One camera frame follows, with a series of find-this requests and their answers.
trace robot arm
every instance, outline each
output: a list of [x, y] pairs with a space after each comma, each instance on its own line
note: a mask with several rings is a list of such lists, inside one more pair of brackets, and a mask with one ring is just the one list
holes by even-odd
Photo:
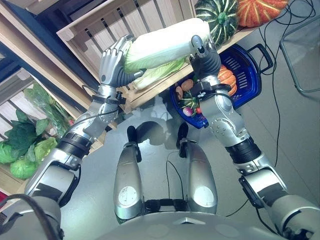
[[69, 202], [79, 183], [82, 158], [89, 154], [92, 144], [107, 125], [116, 119], [119, 104], [126, 101], [116, 88], [129, 84], [144, 73], [141, 70], [128, 74], [123, 70], [124, 56], [132, 40], [132, 36], [126, 35], [102, 54], [100, 86], [92, 96], [89, 109], [65, 133], [25, 187], [24, 193], [44, 210], [55, 236], [45, 235], [34, 210], [19, 200], [5, 212], [7, 218], [0, 225], [3, 239], [20, 239], [22, 236], [24, 239], [63, 238], [60, 207]]
[[197, 53], [190, 60], [200, 80], [191, 94], [200, 98], [202, 113], [241, 174], [239, 182], [251, 204], [267, 210], [283, 237], [319, 239], [320, 209], [300, 196], [288, 194], [285, 183], [254, 143], [244, 120], [233, 109], [228, 86], [220, 84], [217, 78], [220, 58], [214, 44], [204, 46], [197, 36], [192, 43]]

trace leafy green vegetable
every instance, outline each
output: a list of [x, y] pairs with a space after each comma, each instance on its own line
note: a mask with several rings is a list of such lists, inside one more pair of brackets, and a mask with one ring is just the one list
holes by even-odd
[[36, 81], [33, 83], [33, 88], [26, 88], [23, 92], [29, 102], [44, 111], [55, 127], [57, 135], [62, 137], [69, 128], [69, 124], [68, 119], [61, 114], [61, 106]]
[[26, 123], [28, 121], [27, 115], [23, 111], [21, 111], [20, 109], [17, 109], [15, 111], [15, 115], [18, 118], [20, 123]]
[[36, 121], [36, 124], [35, 124], [36, 135], [37, 136], [41, 135], [47, 128], [48, 124], [49, 124], [49, 120], [47, 118]]
[[31, 144], [31, 146], [29, 147], [28, 151], [25, 154], [25, 159], [31, 162], [34, 162], [36, 160], [35, 144]]
[[8, 164], [12, 163], [17, 158], [11, 156], [12, 147], [5, 142], [0, 142], [0, 163], [1, 164]]
[[38, 142], [34, 148], [35, 161], [40, 164], [45, 156], [47, 156], [50, 151], [56, 147], [57, 141], [54, 137], [49, 137], [46, 140]]
[[21, 122], [7, 131], [5, 135], [8, 137], [7, 144], [12, 147], [11, 155], [13, 158], [24, 155], [37, 139], [35, 126], [31, 123]]
[[183, 58], [193, 51], [190, 41], [194, 35], [207, 43], [210, 37], [209, 24], [199, 18], [190, 18], [140, 35], [126, 54], [124, 70], [135, 73]]
[[10, 164], [10, 172], [19, 179], [30, 178], [37, 170], [35, 162], [27, 160], [25, 157], [20, 157], [17, 161]]
[[138, 90], [143, 89], [148, 85], [154, 83], [155, 81], [163, 79], [169, 74], [178, 71], [182, 67], [184, 62], [185, 62], [185, 59], [180, 58], [180, 59], [168, 62], [166, 64], [163, 64], [161, 66], [158, 66], [156, 68], [147, 69], [143, 74], [143, 76], [137, 78], [133, 82], [133, 86]]

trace blue plastic basket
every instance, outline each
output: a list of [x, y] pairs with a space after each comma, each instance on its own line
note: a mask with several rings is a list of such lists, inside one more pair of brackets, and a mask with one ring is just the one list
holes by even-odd
[[[261, 70], [254, 58], [250, 55], [250, 52], [254, 49], [259, 49], [262, 52], [268, 64], [266, 68]], [[260, 94], [261, 73], [272, 68], [273, 62], [265, 47], [260, 43], [249, 50], [244, 50], [241, 46], [234, 44], [219, 55], [221, 63], [225, 65], [227, 69], [231, 70], [235, 76], [237, 90], [231, 98], [233, 100], [233, 107], [237, 109]], [[192, 72], [178, 81], [178, 85], [181, 85], [187, 79], [192, 79], [193, 76], [194, 73]], [[170, 87], [170, 96], [180, 116], [197, 129], [202, 127], [206, 128], [209, 123], [202, 114], [196, 114], [193, 117], [184, 115], [182, 109], [178, 106], [175, 88], [176, 86], [174, 85]]]

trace orange squash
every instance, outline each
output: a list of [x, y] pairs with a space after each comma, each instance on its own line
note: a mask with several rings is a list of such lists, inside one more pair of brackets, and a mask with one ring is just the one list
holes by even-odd
[[239, 25], [258, 27], [276, 18], [288, 0], [238, 0]]
[[218, 73], [218, 79], [222, 84], [228, 84], [231, 86], [231, 90], [228, 92], [229, 96], [232, 96], [237, 91], [236, 77], [232, 71], [227, 69], [224, 65], [221, 65]]

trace wooden crate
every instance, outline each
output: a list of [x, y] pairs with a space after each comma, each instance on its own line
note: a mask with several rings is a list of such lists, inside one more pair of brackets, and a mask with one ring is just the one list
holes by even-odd
[[[108, 0], [57, 32], [57, 35], [99, 80], [102, 52], [125, 34], [135, 37], [195, 17], [197, 0]], [[239, 30], [218, 52], [250, 34], [255, 28]], [[147, 102], [191, 73], [185, 64], [178, 72], [143, 90], [131, 84], [120, 87], [127, 98], [121, 106], [126, 113]]]
[[[79, 111], [50, 92], [43, 84], [22, 68], [0, 83], [0, 141], [5, 140], [6, 137], [4, 133], [12, 128], [9, 122], [11, 120], [18, 120], [16, 116], [17, 107], [32, 119], [44, 119], [47, 117], [42, 110], [35, 108], [28, 102], [22, 92], [25, 88], [31, 87], [32, 81], [34, 80], [36, 80], [73, 118], [76, 119], [80, 116], [81, 113]], [[90, 149], [91, 153], [103, 146], [105, 137], [106, 134], [103, 134], [92, 145]], [[9, 164], [0, 164], [0, 191], [4, 194], [11, 195], [23, 192], [27, 181], [28, 180], [22, 180], [12, 176]]]

